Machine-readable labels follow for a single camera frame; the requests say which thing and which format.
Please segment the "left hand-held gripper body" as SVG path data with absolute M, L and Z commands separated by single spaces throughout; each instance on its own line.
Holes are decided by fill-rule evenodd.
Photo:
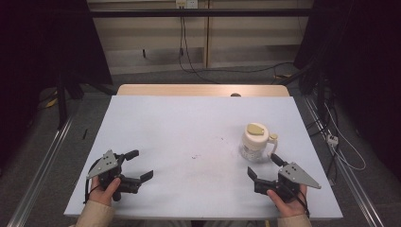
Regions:
M 86 176 L 86 200 L 89 200 L 89 180 L 97 176 L 101 186 L 106 189 L 115 179 L 121 180 L 117 190 L 113 193 L 113 200 L 120 201 L 122 193 L 137 194 L 142 183 L 139 179 L 127 178 L 122 174 L 122 164 L 127 161 L 125 154 L 116 154 L 111 149 L 106 151 L 90 167 Z

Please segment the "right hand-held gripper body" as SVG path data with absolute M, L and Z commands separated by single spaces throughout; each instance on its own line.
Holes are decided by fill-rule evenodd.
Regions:
M 300 185 L 321 189 L 322 186 L 307 174 L 296 163 L 284 164 L 278 170 L 278 179 L 275 181 L 263 180 L 253 174 L 254 192 L 265 194 L 268 190 L 274 191 L 282 201 L 294 201 L 300 193 Z

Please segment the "clear pitcher with cream lid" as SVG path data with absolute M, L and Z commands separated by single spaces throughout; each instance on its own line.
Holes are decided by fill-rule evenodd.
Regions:
M 269 160 L 277 147 L 277 134 L 261 123 L 249 123 L 242 134 L 239 152 L 248 161 L 262 163 Z

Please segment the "person's left hand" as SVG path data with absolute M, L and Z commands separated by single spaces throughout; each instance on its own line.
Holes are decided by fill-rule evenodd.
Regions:
M 112 205 L 113 193 L 117 190 L 120 185 L 121 180 L 119 178 L 115 178 L 106 189 L 104 189 L 100 180 L 97 176 L 92 179 L 91 190 L 89 195 L 90 201 L 95 201 L 107 206 Z

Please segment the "person's right hand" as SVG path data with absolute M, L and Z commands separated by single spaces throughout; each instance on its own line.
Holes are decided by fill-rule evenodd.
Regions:
M 297 198 L 292 202 L 283 202 L 273 190 L 268 190 L 267 195 L 279 210 L 280 217 L 287 218 L 306 214 L 306 191 L 307 187 L 301 184 L 300 192 L 298 193 Z

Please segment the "white table mat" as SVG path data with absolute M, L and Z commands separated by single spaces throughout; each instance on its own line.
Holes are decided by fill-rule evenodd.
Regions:
M 127 177 L 152 171 L 136 194 L 115 203 L 130 219 L 270 219 L 275 205 L 255 193 L 247 170 L 274 180 L 272 162 L 252 163 L 239 153 L 250 123 L 278 136 L 277 154 L 295 162 L 319 184 L 307 191 L 313 219 L 342 212 L 306 132 L 294 99 L 287 97 L 115 96 L 101 123 L 86 164 L 107 150 L 139 156 L 122 165 Z

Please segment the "black metal stand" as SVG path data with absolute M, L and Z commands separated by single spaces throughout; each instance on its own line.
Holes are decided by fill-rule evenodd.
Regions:
M 80 88 L 77 79 L 69 73 L 61 72 L 59 74 L 57 84 L 57 99 L 59 103 L 59 130 L 64 126 L 68 117 L 65 93 L 68 93 L 69 96 L 73 99 L 83 98 L 83 91 Z

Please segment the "black curtain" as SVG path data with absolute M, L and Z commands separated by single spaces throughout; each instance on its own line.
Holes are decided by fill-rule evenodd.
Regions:
M 13 156 L 39 94 L 67 84 L 110 84 L 89 0 L 0 0 L 0 166 Z
M 323 65 L 332 89 L 401 181 L 401 0 L 313 0 L 294 65 L 305 67 L 331 26 L 341 23 Z

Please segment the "black horizontal metal bar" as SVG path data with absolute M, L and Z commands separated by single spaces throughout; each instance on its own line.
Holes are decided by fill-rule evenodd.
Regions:
M 309 16 L 312 9 L 127 9 L 92 10 L 92 17 L 298 17 Z

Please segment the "aluminium floor rail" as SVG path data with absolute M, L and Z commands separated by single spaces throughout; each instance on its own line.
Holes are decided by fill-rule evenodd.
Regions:
M 327 141 L 327 135 L 331 132 L 331 130 L 327 129 L 326 131 L 323 129 L 323 124 L 320 122 L 316 123 L 319 130 L 321 130 L 321 135 L 325 144 L 329 147 L 330 153 L 335 156 L 337 159 L 336 165 L 337 170 L 342 174 L 344 180 L 346 181 L 352 195 L 354 196 L 359 209 L 361 210 L 363 216 L 368 222 L 369 227 L 384 227 L 384 224 L 377 213 L 377 210 L 359 182 L 356 174 L 355 168 L 351 167 L 343 153 L 341 152 L 339 146 L 334 147 L 330 145 Z
M 7 227 L 25 226 L 27 218 L 29 217 L 32 208 L 43 188 L 44 181 L 46 180 L 47 175 L 50 172 L 50 169 L 53 166 L 53 163 L 61 149 L 62 143 L 71 128 L 73 119 L 73 116 L 68 117 L 61 127 L 57 129 L 52 143 L 47 149 L 41 165 L 39 166 L 39 169 L 32 178 L 26 193 L 18 203 L 11 219 L 9 220 L 9 223 L 7 224 Z

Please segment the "white wall socket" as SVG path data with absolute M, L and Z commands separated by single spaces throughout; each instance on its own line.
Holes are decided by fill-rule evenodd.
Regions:
M 177 9 L 196 9 L 199 6 L 198 0 L 175 0 Z

